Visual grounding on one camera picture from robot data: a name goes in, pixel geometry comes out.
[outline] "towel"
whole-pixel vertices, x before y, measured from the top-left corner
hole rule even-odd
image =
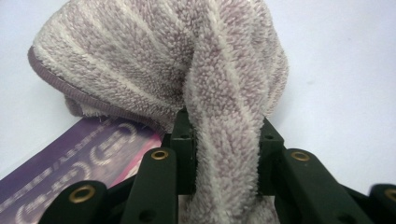
[[[164,135],[187,107],[198,167],[180,223],[278,222],[257,168],[288,66],[262,0],[71,0],[28,58],[76,116],[133,119]]]

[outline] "black plastic part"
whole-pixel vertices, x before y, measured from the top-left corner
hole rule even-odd
[[[276,158],[276,210],[282,213],[286,201],[298,205],[301,219],[286,220],[288,214],[280,214],[281,223],[316,224],[365,224],[374,223],[358,207],[344,188],[326,170],[317,157],[300,149],[284,150]]]
[[[259,158],[259,192],[263,195],[275,195],[275,188],[271,181],[274,156],[277,152],[285,150],[284,140],[276,131],[274,126],[264,120],[262,135],[260,138],[260,158]]]
[[[396,186],[391,184],[373,186],[369,200],[375,211],[375,223],[396,223]]]
[[[148,151],[134,180],[120,223],[177,223],[176,183],[175,152],[166,147]]]
[[[107,190],[106,207],[109,211],[106,224],[119,224],[126,201],[134,185],[135,175]]]
[[[177,113],[170,139],[170,148],[177,154],[177,194],[193,194],[195,192],[197,167],[196,145],[195,134],[186,109],[182,109]]]
[[[105,199],[105,184],[98,181],[77,182],[64,189],[58,195],[38,223],[103,223],[106,216],[106,211],[103,207]]]

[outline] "towel fold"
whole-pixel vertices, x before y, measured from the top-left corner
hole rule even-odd
[[[288,67],[262,0],[72,0],[28,57],[76,116],[133,119],[163,135],[187,107],[199,163],[181,223],[277,223],[257,193],[259,137]]]

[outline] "white background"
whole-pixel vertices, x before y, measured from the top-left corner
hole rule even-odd
[[[0,178],[75,124],[27,50],[65,0],[0,0]],[[396,1],[268,0],[290,62],[270,119],[342,184],[396,184]]]

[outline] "white stripe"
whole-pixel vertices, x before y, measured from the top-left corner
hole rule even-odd
[[[161,54],[161,58],[168,61],[170,64],[172,64],[173,66],[175,66],[178,69],[181,70],[185,70],[186,66],[182,63],[179,63],[177,61],[174,60],[170,60],[170,56],[166,54],[166,52],[168,52],[170,48],[172,48],[172,45],[174,43],[169,43],[170,46],[165,46],[163,44],[161,44],[156,37],[154,36],[154,34],[152,33],[152,31],[149,29],[147,23],[145,21],[142,20],[142,18],[139,17],[138,12],[134,12],[132,11],[127,5],[125,5],[125,2],[123,0],[116,0],[114,1],[115,4],[118,5],[119,9],[132,21],[135,22],[135,24],[142,29],[147,35],[148,38],[150,39],[152,45],[155,47],[155,49],[158,50],[158,52]]]
[[[153,95],[148,94],[147,92],[139,89],[129,79],[115,74],[105,63],[99,62],[98,60],[95,60],[90,54],[87,54],[80,46],[78,46],[75,43],[74,39],[67,33],[68,29],[64,26],[64,24],[62,22],[59,22],[57,25],[53,24],[51,27],[54,29],[53,30],[54,33],[59,34],[62,37],[62,39],[65,40],[65,43],[68,44],[76,54],[84,55],[90,64],[93,64],[98,69],[109,74],[110,78],[117,80],[119,83],[125,85],[128,89],[132,90],[133,92],[135,92],[136,94],[138,94],[140,96],[147,98],[149,101],[153,102],[156,105],[162,105],[165,107],[172,108],[172,105],[166,103],[164,100],[160,100],[160,99],[154,97]],[[71,77],[76,77],[70,73],[68,73],[68,75]]]
[[[159,74],[158,72],[152,71],[149,67],[142,67],[139,62],[135,61],[134,58],[131,57],[130,51],[126,50],[123,46],[121,46],[119,44],[119,41],[114,41],[115,38],[118,38],[117,35],[113,35],[107,29],[105,29],[103,25],[100,22],[98,22],[98,20],[94,18],[91,13],[86,13],[86,12],[90,12],[90,9],[89,6],[87,6],[86,4],[82,5],[83,3],[84,2],[81,2],[80,5],[82,16],[84,16],[87,19],[87,21],[89,21],[96,28],[98,33],[100,33],[103,37],[105,37],[109,42],[111,41],[111,43],[117,47],[117,49],[119,50],[119,52],[122,54],[123,58],[126,61],[133,64],[134,67],[136,67],[142,73],[148,74],[150,76],[155,76],[156,79],[161,81],[162,84],[168,87],[172,87],[174,85],[174,83],[170,82],[166,78],[163,78],[161,74]]]

